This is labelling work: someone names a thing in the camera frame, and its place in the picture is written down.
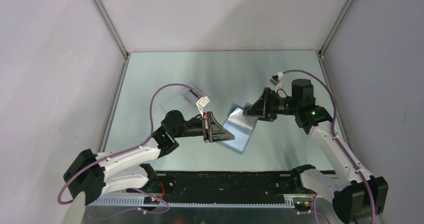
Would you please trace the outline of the blue leather card holder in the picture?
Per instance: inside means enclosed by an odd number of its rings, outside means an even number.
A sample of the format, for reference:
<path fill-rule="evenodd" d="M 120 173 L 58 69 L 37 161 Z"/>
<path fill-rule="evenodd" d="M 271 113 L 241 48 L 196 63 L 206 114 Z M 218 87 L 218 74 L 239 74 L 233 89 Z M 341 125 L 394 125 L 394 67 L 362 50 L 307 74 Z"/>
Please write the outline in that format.
<path fill-rule="evenodd" d="M 234 135 L 234 140 L 221 141 L 219 144 L 238 154 L 243 154 L 256 127 L 258 118 L 244 116 L 250 103 L 244 106 L 233 103 L 228 111 L 223 127 Z"/>

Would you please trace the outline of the clear plastic card box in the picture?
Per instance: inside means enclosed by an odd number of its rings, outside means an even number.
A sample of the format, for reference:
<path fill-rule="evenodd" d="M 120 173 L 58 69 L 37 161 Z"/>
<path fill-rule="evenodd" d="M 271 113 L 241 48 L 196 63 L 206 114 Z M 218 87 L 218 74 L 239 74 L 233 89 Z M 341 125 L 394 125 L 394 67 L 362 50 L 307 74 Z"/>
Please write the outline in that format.
<path fill-rule="evenodd" d="M 197 87 L 194 83 L 190 82 L 187 84 L 190 89 L 195 90 L 201 96 L 204 95 L 204 92 Z M 175 93 L 173 96 L 168 98 L 162 105 L 162 109 L 165 113 L 171 111 L 171 110 L 179 110 L 182 113 L 188 113 L 188 112 L 198 112 L 198 109 L 196 107 L 196 102 L 198 99 L 190 98 L 187 96 L 189 88 L 183 86 L 181 90 L 177 93 Z"/>

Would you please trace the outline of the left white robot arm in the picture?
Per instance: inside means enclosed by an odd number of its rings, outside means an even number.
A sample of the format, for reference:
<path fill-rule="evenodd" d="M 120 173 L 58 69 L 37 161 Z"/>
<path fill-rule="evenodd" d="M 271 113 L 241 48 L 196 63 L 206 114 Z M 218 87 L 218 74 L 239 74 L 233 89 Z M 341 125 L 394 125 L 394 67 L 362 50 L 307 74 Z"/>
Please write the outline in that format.
<path fill-rule="evenodd" d="M 212 112 L 198 114 L 186 120 L 178 110 L 167 112 L 160 126 L 141 144 L 118 152 L 94 153 L 91 149 L 81 151 L 63 175 L 65 186 L 60 190 L 58 202 L 65 190 L 72 198 L 85 194 L 89 205 L 100 196 L 132 188 L 153 192 L 158 186 L 154 169 L 148 161 L 162 158 L 179 147 L 177 138 L 202 137 L 206 143 L 234 140 Z"/>

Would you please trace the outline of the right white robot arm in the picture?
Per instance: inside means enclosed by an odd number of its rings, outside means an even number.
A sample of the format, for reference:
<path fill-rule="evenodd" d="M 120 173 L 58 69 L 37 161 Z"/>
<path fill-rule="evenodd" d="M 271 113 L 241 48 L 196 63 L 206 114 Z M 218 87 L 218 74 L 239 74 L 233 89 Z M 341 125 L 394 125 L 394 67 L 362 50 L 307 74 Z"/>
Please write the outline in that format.
<path fill-rule="evenodd" d="M 287 97 L 265 88 L 243 114 L 268 122 L 273 122 L 278 115 L 294 116 L 296 124 L 318 142 L 337 179 L 323 175 L 313 165 L 302 165 L 292 170 L 291 188 L 297 193 L 309 189 L 322 196 L 332 204 L 336 216 L 344 224 L 364 218 L 374 221 L 384 211 L 389 189 L 387 181 L 365 168 L 333 129 L 334 118 L 324 107 L 316 105 L 310 80 L 296 79 L 291 86 L 292 94 Z"/>

